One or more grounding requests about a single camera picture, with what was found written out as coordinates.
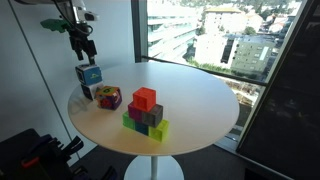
table base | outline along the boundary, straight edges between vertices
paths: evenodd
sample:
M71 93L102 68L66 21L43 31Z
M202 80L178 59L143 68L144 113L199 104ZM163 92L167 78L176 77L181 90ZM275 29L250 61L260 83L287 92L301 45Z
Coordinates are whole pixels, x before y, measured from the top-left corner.
M124 180L150 180L151 157L138 156L128 166ZM172 156L158 156L157 180L183 180L179 163Z

city view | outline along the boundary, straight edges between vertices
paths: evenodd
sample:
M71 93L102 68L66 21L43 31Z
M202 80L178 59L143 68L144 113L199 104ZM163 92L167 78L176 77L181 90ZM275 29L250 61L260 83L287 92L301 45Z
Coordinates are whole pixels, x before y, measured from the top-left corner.
M298 0L148 0L148 56L266 82ZM236 94L240 134L261 87L218 77Z

red cube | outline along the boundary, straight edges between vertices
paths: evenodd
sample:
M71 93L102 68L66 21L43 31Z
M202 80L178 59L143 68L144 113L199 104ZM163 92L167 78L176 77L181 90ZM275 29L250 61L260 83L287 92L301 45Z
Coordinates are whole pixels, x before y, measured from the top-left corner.
M156 105L156 91L141 87L133 93L133 105L141 111L149 112Z

round white table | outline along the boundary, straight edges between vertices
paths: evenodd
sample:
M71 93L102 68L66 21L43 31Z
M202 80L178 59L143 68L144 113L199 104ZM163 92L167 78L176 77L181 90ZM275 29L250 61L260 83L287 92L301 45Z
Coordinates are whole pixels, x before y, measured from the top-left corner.
M184 179L172 155L212 145L234 126L239 104L231 89L216 77L170 63L133 63L102 72L104 85L118 86L122 103L117 110L97 107L78 86L68 103L74 127L96 144L120 153L138 155L125 179ZM140 87L156 90L157 104L169 121L168 136L158 142L122 125L122 114Z

black cable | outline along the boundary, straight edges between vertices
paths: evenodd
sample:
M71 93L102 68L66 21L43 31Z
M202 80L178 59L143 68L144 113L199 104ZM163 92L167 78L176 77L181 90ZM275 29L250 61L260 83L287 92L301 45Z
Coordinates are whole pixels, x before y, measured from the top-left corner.
M62 17L70 24L70 26L72 26L75 30L77 30L77 31L79 31L79 32L81 32L81 33L83 33L83 34L85 34L85 35L90 35L90 34L93 32L93 28L92 28L92 26L90 26L90 25L86 25L86 26L90 29L90 32L84 32L84 31L82 31L81 29L77 28L77 27L76 27L76 24L73 24L73 23L63 14L63 12L61 11L61 9L60 9L60 7L59 7L59 5L58 5L58 3L57 3L57 0L52 0L52 1L54 2L54 4L55 4L56 8L58 9L58 11L60 12L61 16L62 16ZM70 6L71 6L71 9L72 9L72 13L74 14L72 1L69 0L69 3L70 3Z

